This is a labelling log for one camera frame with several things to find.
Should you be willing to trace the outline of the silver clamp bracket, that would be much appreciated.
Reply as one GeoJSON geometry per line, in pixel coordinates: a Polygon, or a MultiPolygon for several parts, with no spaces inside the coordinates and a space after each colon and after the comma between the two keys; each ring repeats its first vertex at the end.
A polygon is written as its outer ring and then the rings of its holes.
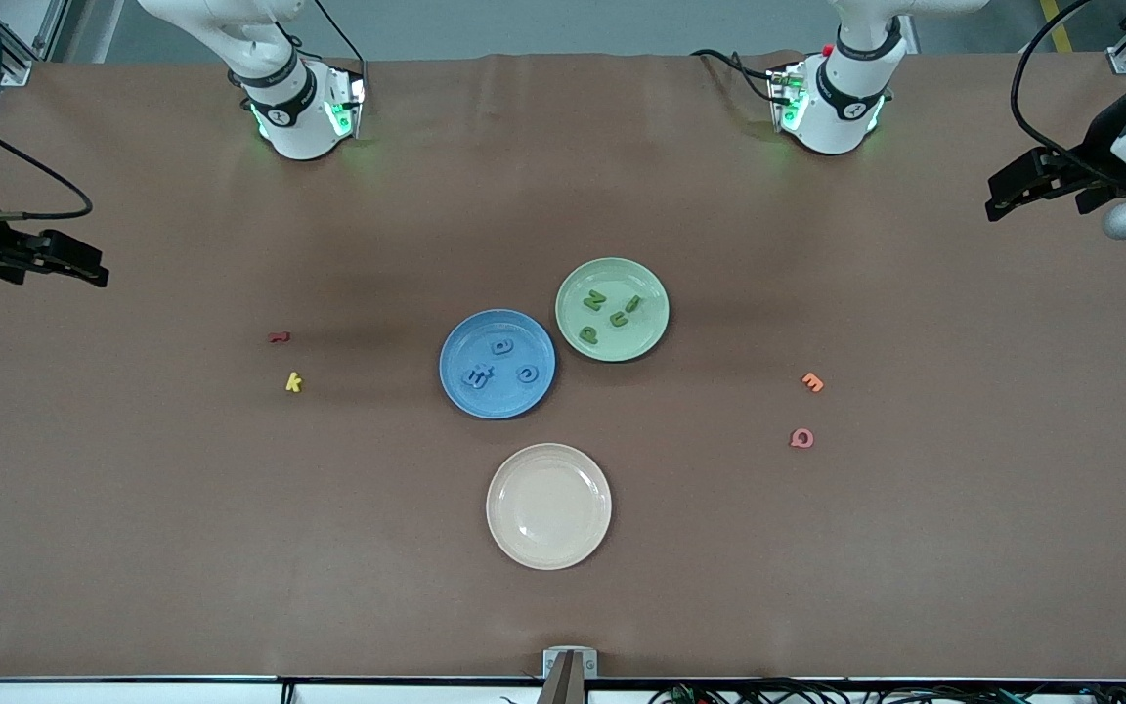
{"type": "Polygon", "coordinates": [[[572,670],[581,672],[586,679],[600,677],[598,651],[593,647],[557,645],[549,647],[540,653],[540,678],[546,679],[553,672],[554,665],[566,660],[571,654],[572,670]]]}

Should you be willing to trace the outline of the brown table cover sheet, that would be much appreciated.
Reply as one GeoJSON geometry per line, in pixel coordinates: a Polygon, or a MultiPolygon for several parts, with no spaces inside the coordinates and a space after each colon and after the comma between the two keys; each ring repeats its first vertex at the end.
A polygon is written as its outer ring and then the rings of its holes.
{"type": "Polygon", "coordinates": [[[110,277],[0,284],[0,676],[1126,678],[1126,242],[988,222],[1013,70],[908,57],[821,157],[697,57],[384,63],[294,163],[221,66],[36,68],[0,135],[110,277]],[[604,257],[671,305],[622,364],[554,317],[604,257]],[[518,418],[443,391],[486,309],[557,353],[518,418]],[[536,444],[611,485],[572,569],[488,531],[536,444]]]}

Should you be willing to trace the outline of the blue plate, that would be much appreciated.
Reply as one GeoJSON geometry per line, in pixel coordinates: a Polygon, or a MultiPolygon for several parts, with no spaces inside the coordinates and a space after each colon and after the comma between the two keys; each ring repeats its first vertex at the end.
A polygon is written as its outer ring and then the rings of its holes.
{"type": "Polygon", "coordinates": [[[548,395],[557,373],[557,353],[540,322],[515,309],[486,309],[465,318],[444,340],[438,360],[443,391],[461,411],[481,419],[509,419],[526,415],[548,395]],[[489,344],[512,338],[513,351],[495,356],[489,344]],[[495,369],[486,386],[461,383],[461,373],[474,365],[495,369]],[[540,377],[524,384],[515,378],[519,366],[535,365],[540,377]]]}

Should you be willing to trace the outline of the beige plate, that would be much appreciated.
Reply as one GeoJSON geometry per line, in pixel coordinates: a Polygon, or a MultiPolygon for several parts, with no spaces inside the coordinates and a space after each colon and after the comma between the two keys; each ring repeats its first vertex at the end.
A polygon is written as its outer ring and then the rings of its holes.
{"type": "Polygon", "coordinates": [[[495,545],[528,569],[580,565],[606,540],[613,490],[604,469],[566,444],[513,452],[488,487],[484,516],[495,545]]]}

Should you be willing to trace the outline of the grey tapered post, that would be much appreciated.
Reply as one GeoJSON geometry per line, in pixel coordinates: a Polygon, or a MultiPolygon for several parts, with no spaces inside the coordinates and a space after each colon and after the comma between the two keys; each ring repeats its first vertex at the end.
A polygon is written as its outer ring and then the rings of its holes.
{"type": "Polygon", "coordinates": [[[571,654],[554,665],[553,672],[540,685],[536,704],[588,704],[586,678],[572,670],[571,654]]]}

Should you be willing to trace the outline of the green plate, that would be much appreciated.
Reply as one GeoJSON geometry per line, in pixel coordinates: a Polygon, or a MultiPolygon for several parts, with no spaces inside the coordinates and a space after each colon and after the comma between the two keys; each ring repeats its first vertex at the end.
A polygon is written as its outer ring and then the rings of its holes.
{"type": "Polygon", "coordinates": [[[622,364],[647,355],[660,344],[671,319],[671,305],[665,286],[651,269],[631,259],[604,257],[569,273],[555,295],[554,317],[558,333],[577,353],[591,360],[622,364]],[[602,312],[583,306],[589,289],[606,295],[602,312]],[[628,326],[613,327],[609,317],[634,295],[638,295],[640,306],[628,313],[628,326]],[[597,346],[578,338],[586,326],[598,330],[597,346]]]}

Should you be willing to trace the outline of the white table edge rail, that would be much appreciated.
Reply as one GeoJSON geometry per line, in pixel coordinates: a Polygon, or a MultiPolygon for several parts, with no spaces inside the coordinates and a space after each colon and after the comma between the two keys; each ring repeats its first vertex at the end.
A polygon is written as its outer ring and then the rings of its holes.
{"type": "MultiPolygon", "coordinates": [[[[0,704],[536,704],[509,677],[98,676],[0,678],[0,704]]],[[[1126,679],[614,678],[588,704],[1126,704],[1126,679]]]]}

